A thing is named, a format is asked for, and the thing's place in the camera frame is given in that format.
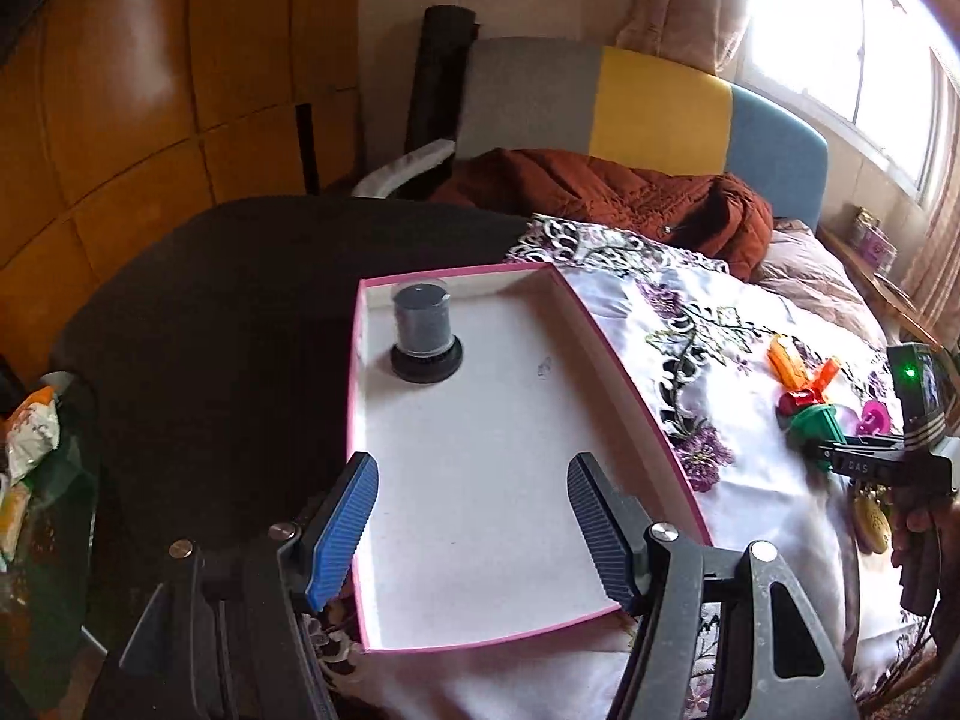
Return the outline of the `person's right hand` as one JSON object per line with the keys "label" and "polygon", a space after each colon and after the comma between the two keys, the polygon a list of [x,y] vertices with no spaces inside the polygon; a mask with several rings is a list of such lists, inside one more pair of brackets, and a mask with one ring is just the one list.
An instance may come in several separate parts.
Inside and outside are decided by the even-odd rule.
{"label": "person's right hand", "polygon": [[955,497],[934,499],[928,507],[914,509],[909,514],[896,511],[893,516],[894,566],[903,566],[914,551],[921,548],[921,539],[928,533],[939,536],[939,608],[932,620],[932,639],[940,656],[949,655],[958,640],[958,535],[960,514]]}

